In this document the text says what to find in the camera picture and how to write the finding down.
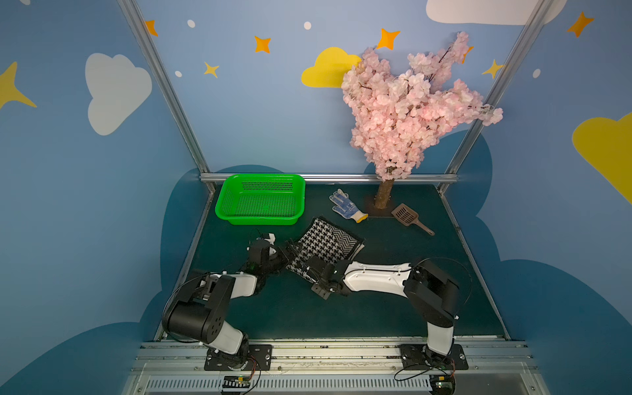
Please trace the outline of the black white patterned scarf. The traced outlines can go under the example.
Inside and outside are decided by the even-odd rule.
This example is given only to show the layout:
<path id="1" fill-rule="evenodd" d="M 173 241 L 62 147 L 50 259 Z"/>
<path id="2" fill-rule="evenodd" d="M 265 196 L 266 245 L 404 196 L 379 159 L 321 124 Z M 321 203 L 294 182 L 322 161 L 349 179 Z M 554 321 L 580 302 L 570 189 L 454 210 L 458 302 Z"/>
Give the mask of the black white patterned scarf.
<path id="1" fill-rule="evenodd" d="M 365 240 L 333 224 L 324 217 L 315 217 L 296 242 L 289 242 L 286 269 L 310 283 L 319 281 L 316 269 L 308 260 L 317 257 L 324 263 L 351 260 L 365 247 Z"/>

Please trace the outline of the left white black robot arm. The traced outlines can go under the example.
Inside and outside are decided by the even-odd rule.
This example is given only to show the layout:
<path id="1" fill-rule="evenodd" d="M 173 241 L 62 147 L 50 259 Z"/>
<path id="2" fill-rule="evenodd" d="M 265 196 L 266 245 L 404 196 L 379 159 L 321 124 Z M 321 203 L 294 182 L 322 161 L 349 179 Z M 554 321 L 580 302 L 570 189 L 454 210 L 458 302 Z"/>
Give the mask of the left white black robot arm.
<path id="1" fill-rule="evenodd" d="M 238 370 L 252 360 L 248 336 L 227 323 L 233 299 L 256 295 L 273 273 L 297 258 L 292 245 L 278 247 L 257 239 L 236 273 L 203 273 L 189 278 L 169 298 L 162 317 L 164 332 L 179 342 L 200 342 L 223 367 Z"/>

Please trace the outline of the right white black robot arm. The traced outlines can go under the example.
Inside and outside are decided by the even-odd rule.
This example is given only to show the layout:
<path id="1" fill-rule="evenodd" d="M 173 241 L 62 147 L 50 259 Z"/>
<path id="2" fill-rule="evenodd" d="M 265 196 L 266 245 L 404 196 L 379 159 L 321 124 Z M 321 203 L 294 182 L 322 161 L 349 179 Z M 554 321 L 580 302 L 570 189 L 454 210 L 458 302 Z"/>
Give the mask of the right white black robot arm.
<path id="1" fill-rule="evenodd" d="M 371 291 L 406 298 L 427 324 L 426 360 L 448 357 L 454 345 L 460 288 L 448 273 L 429 259 L 418 263 L 373 265 L 342 260 L 327 263 L 316 256 L 302 263 L 299 274 L 323 299 L 331 294 L 347 296 Z"/>

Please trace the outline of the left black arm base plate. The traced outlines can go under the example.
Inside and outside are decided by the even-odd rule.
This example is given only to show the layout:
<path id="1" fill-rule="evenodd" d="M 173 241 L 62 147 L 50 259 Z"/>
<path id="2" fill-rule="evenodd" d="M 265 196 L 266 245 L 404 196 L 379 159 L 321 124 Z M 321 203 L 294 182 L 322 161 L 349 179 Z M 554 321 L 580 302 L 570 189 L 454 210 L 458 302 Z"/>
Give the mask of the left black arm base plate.
<path id="1" fill-rule="evenodd" d="M 205 371 L 245 371 L 271 368 L 273 346 L 270 344 L 254 344 L 240 347 L 236 354 L 220 352 L 209 348 L 204 363 Z"/>

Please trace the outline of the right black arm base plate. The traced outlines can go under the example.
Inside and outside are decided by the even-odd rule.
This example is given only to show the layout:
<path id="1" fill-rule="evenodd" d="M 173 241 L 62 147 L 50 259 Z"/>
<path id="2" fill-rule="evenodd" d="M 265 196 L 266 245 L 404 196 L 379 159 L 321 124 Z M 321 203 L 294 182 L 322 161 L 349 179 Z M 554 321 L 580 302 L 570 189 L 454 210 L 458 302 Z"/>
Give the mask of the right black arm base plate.
<path id="1" fill-rule="evenodd" d="M 433 352 L 426 344 L 403 344 L 399 346 L 403 367 L 422 370 L 468 370 L 469 364 L 461 345 L 454 343 L 447 355 Z"/>

